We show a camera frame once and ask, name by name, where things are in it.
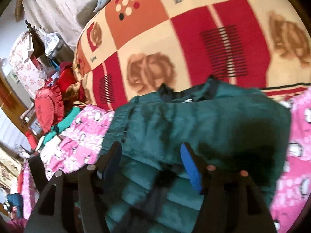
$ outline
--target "green cloth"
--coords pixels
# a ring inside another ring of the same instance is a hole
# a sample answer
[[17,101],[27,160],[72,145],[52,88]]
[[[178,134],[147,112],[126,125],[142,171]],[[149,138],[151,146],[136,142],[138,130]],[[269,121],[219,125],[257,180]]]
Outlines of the green cloth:
[[57,134],[61,133],[68,127],[70,127],[71,123],[74,121],[76,116],[80,113],[81,109],[78,107],[73,107],[65,118],[55,126],[51,127],[51,132],[47,133],[43,139],[41,147],[45,146],[45,144],[50,141]]
[[[269,205],[283,171],[290,121],[290,111],[260,90],[212,78],[183,92],[163,85],[158,92],[134,97],[116,110],[101,151],[105,154],[114,141],[122,144],[113,195],[105,199],[109,227],[145,197],[159,162],[182,164],[183,142],[220,169],[247,170]],[[175,181],[149,232],[192,231],[203,197],[187,178],[183,172]]]

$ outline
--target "black dot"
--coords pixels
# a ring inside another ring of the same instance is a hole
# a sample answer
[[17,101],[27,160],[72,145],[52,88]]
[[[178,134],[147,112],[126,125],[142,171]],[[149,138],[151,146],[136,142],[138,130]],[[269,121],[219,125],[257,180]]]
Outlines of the black dot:
[[119,19],[120,19],[120,21],[122,21],[122,20],[124,19],[123,13],[120,13],[120,14],[119,14]]

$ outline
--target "clothing tag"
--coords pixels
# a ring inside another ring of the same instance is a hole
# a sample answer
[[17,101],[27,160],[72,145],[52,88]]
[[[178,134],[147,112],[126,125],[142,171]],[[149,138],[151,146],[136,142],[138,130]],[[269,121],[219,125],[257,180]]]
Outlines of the clothing tag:
[[189,98],[183,101],[183,103],[190,103],[190,102],[192,102],[192,98]]

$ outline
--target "white wall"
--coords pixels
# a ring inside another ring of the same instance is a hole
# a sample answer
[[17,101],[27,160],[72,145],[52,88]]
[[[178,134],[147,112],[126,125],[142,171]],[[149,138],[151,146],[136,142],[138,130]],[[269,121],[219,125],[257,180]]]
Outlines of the white wall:
[[25,19],[18,23],[15,21],[15,4],[16,0],[12,0],[0,17],[0,59],[4,60],[4,65],[0,72],[6,77],[7,82],[10,84],[15,94],[25,106],[29,108],[31,106],[30,95],[20,82],[16,84],[10,75],[8,76],[9,72],[12,70],[12,66],[8,63],[11,48],[18,36],[22,32],[28,30],[25,24]]
[[[26,24],[24,20],[17,23],[14,17],[16,0],[12,0],[9,6],[0,17],[0,58],[7,59],[9,57],[12,45],[18,36],[26,31]],[[7,76],[12,67],[6,65],[2,70],[2,73]],[[22,100],[22,102],[30,107],[31,100],[30,95],[23,88],[21,83],[15,84],[9,76],[6,77],[8,83],[11,85],[15,94]],[[4,147],[4,150],[9,150],[11,155],[15,154],[15,146],[23,146],[26,149],[30,149],[27,138],[22,132],[11,122],[11,120],[5,115],[2,109],[0,109],[0,147]]]

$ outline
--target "beige curtain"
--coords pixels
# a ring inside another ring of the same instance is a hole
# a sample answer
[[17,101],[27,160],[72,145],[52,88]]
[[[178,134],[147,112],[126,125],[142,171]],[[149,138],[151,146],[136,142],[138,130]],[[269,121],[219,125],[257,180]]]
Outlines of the beige curtain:
[[74,51],[80,34],[93,12],[98,0],[23,0],[26,19],[37,28],[47,32],[59,32],[69,48]]
[[17,183],[21,172],[21,163],[13,159],[0,148],[0,186],[11,189],[13,183]]

